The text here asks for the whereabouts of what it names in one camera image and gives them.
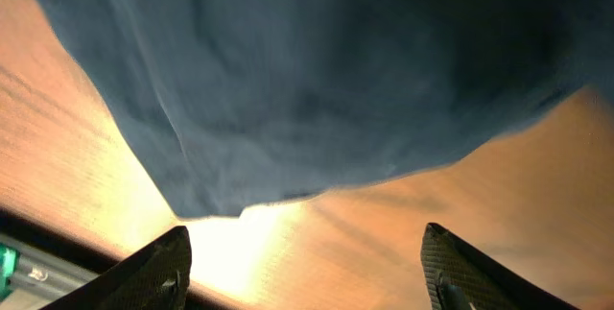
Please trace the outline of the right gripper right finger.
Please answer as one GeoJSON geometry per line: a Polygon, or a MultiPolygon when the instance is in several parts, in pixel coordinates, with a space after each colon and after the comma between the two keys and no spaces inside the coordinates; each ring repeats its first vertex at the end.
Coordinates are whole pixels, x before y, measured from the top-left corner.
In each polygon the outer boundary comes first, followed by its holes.
{"type": "Polygon", "coordinates": [[[437,223],[425,227],[420,261],[433,310],[578,310],[437,223]]]}

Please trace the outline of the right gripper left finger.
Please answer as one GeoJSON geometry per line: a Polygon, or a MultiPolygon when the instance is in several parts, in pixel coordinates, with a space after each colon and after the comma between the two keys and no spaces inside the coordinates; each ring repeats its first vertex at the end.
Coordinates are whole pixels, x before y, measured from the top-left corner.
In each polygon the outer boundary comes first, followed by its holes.
{"type": "Polygon", "coordinates": [[[191,265],[188,230],[177,226],[43,310],[183,310],[191,265]]]}

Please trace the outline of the dark navy blue shorts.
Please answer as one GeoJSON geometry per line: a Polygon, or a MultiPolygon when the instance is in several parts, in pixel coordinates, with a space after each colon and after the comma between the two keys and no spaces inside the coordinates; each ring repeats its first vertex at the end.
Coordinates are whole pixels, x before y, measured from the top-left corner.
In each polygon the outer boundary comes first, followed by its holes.
{"type": "Polygon", "coordinates": [[[613,95],[613,0],[37,0],[182,218],[394,179],[613,95]]]}

